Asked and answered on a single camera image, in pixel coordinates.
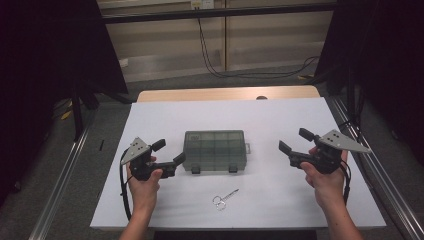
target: finger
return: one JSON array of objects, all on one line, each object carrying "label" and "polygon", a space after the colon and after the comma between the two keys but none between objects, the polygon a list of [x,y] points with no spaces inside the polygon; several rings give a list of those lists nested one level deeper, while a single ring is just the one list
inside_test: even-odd
[{"label": "finger", "polygon": [[318,171],[317,169],[314,167],[314,165],[308,163],[308,162],[302,162],[300,164],[300,167],[303,169],[303,171],[305,171],[305,173],[309,176],[314,176]]},{"label": "finger", "polygon": [[315,153],[317,153],[317,146],[309,149],[309,154],[315,154]]},{"label": "finger", "polygon": [[347,154],[348,154],[348,151],[346,151],[346,150],[343,150],[343,151],[342,151],[341,158],[342,158],[342,160],[343,160],[343,161],[345,161],[345,162],[347,162]]},{"label": "finger", "polygon": [[125,168],[127,169],[127,179],[131,177],[130,163],[125,164]]},{"label": "finger", "polygon": [[162,169],[156,169],[155,171],[152,172],[152,174],[150,175],[150,178],[148,181],[152,181],[152,182],[159,182],[159,179],[162,176]]}]

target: forearm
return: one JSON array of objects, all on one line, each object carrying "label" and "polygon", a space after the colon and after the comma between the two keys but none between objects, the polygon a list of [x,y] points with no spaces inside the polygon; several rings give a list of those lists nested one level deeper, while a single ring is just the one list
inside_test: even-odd
[{"label": "forearm", "polygon": [[151,214],[148,212],[134,213],[127,227],[122,232],[120,240],[145,239],[150,216]]},{"label": "forearm", "polygon": [[327,219],[331,240],[360,240],[361,233],[353,223],[344,205],[323,209]]}]

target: gray carpet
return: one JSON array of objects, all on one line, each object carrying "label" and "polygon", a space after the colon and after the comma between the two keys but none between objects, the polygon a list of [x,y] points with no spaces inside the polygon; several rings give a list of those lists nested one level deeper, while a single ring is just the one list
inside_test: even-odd
[{"label": "gray carpet", "polygon": [[[302,74],[314,72],[311,66]],[[298,67],[265,69],[292,71]],[[130,99],[136,99],[144,90],[184,89],[207,87],[299,85],[296,75],[287,79],[216,78],[210,74],[178,77],[137,83],[128,83]],[[327,96],[325,84],[317,86]],[[61,199],[57,214],[50,226],[47,239],[117,239],[119,232],[103,232],[89,227],[104,181],[118,146],[129,106],[99,95],[100,108],[94,125],[88,133],[84,148],[73,169],[72,176]],[[419,165],[402,141],[395,140],[391,128],[373,106],[366,102],[362,113],[362,131],[394,184],[405,197],[415,214],[424,221],[424,168]],[[72,147],[74,127],[72,116],[56,118],[50,136],[39,152],[37,161],[22,180],[22,190],[10,194],[0,210],[0,239],[28,239],[44,205],[61,173]],[[367,239],[411,239],[391,203],[373,177],[368,165],[363,164],[365,177],[373,186],[372,192],[387,223],[382,229],[362,231]],[[318,239],[328,239],[327,230],[318,230]]]}]

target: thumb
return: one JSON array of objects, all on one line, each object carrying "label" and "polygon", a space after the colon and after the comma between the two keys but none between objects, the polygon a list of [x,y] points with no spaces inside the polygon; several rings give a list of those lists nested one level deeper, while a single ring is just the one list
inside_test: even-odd
[{"label": "thumb", "polygon": [[313,175],[315,175],[318,172],[317,169],[314,167],[314,165],[312,165],[312,164],[310,164],[308,162],[302,162],[300,164],[300,167],[309,176],[313,176]]},{"label": "thumb", "polygon": [[161,178],[162,173],[163,173],[162,169],[156,169],[150,175],[149,181],[159,182],[159,179]]}]

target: human hand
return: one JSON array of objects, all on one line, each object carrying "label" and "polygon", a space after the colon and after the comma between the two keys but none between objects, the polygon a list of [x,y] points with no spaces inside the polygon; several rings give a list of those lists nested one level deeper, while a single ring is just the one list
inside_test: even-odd
[{"label": "human hand", "polygon": [[[151,161],[156,161],[156,157],[151,157]],[[127,178],[131,177],[131,170],[127,163]],[[162,176],[162,169],[156,169],[147,181],[138,181],[131,177],[128,184],[133,199],[133,215],[147,214],[149,217],[156,206],[157,192],[160,188],[159,180]]]},{"label": "human hand", "polygon": [[[315,154],[316,151],[317,149],[314,147],[309,150],[309,154]],[[341,159],[345,162],[347,162],[347,153],[344,150],[341,154]],[[306,173],[306,182],[315,188],[316,201],[324,211],[329,207],[345,205],[343,199],[344,174],[340,168],[331,174],[321,174],[308,162],[302,162],[300,167]]]}]

